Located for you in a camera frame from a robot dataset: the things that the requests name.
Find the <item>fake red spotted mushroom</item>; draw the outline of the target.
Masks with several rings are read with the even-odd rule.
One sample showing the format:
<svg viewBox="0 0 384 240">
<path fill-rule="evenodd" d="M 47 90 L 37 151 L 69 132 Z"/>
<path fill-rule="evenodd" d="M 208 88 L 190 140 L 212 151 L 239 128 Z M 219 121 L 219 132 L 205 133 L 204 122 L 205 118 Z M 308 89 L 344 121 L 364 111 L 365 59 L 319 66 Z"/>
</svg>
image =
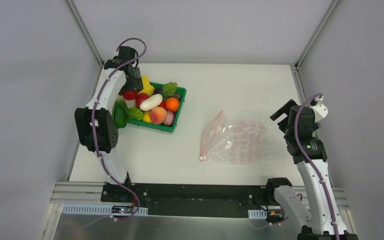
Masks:
<svg viewBox="0 0 384 240">
<path fill-rule="evenodd" d="M 136 98 L 138 96 L 138 93 L 134 90 L 124 91 L 122 93 L 122 96 L 124 98 L 124 101 L 126 103 L 126 106 L 130 108 L 135 108 L 136 105 Z"/>
</svg>

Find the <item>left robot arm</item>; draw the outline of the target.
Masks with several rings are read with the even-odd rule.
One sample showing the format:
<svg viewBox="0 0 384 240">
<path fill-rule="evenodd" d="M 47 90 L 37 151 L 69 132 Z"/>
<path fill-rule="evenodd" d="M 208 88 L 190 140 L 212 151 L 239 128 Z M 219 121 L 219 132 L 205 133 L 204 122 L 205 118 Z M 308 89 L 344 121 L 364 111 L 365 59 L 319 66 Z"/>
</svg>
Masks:
<svg viewBox="0 0 384 240">
<path fill-rule="evenodd" d="M 113 195 L 120 202 L 132 198 L 133 189 L 126 185 L 128 171 L 116 151 L 120 128 L 129 121 L 125 103 L 118 101 L 120 91 L 136 90 L 142 85 L 140 70 L 135 67 L 140 54 L 129 46 L 121 46 L 112 59 L 104 63 L 92 99 L 74 112 L 79 142 L 94 153 L 107 182 L 116 185 Z"/>
</svg>

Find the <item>fake bok choy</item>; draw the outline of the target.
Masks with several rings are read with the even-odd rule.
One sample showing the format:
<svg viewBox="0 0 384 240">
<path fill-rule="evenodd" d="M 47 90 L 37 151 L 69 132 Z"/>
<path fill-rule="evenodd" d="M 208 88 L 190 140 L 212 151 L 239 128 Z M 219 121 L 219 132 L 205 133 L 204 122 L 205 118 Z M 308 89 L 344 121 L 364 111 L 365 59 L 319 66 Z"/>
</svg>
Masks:
<svg viewBox="0 0 384 240">
<path fill-rule="evenodd" d="M 118 129 L 125 128 L 131 120 L 140 121 L 144 112 L 137 107 L 128 108 L 126 101 L 120 95 L 117 96 L 112 108 L 112 119 Z"/>
</svg>

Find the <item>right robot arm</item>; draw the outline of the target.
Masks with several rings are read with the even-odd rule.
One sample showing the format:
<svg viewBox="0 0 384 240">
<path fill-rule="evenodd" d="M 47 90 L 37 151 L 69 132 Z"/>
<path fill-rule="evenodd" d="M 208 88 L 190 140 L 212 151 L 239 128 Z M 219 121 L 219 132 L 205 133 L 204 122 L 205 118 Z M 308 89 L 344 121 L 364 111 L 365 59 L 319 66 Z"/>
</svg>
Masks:
<svg viewBox="0 0 384 240">
<path fill-rule="evenodd" d="M 293 190 L 287 178 L 270 178 L 264 200 L 280 204 L 297 233 L 298 240 L 356 240 L 347 228 L 330 183 L 327 153 L 323 142 L 314 136 L 319 122 L 328 114 L 323 95 L 318 93 L 303 104 L 289 100 L 270 116 L 272 121 L 286 117 L 277 125 L 284 134 L 286 148 L 304 183 L 308 206 Z"/>
</svg>

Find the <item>fake white radish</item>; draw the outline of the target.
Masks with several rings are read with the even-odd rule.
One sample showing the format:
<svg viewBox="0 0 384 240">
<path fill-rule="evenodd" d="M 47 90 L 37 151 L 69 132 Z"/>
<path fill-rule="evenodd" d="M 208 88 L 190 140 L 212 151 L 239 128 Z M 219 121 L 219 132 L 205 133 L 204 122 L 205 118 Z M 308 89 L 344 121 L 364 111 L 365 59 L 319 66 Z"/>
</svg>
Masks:
<svg viewBox="0 0 384 240">
<path fill-rule="evenodd" d="M 140 105 L 139 108 L 142 111 L 151 111 L 152 109 L 158 107 L 163 102 L 163 96 L 161 94 L 154 94 L 149 98 L 145 99 Z"/>
</svg>

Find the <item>clear zip top bag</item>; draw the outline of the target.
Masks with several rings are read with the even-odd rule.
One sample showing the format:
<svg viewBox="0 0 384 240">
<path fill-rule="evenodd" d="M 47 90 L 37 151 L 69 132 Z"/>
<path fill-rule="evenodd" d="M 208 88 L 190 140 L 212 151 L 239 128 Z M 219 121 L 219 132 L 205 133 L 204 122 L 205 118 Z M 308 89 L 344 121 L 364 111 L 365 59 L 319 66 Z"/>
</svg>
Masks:
<svg viewBox="0 0 384 240">
<path fill-rule="evenodd" d="M 272 129 L 265 122 L 230 121 L 221 110 L 203 132 L 198 159 L 225 165 L 261 164 L 273 158 L 272 141 Z"/>
</svg>

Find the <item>fake peach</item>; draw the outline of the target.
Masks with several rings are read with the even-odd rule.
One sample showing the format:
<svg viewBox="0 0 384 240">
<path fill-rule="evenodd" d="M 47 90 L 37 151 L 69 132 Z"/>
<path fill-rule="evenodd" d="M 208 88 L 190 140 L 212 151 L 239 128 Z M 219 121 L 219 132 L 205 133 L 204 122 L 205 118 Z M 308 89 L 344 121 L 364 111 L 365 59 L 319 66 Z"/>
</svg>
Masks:
<svg viewBox="0 0 384 240">
<path fill-rule="evenodd" d="M 167 110 L 163 107 L 155 107 L 150 111 L 149 117 L 153 124 L 160 125 L 167 118 Z"/>
</svg>

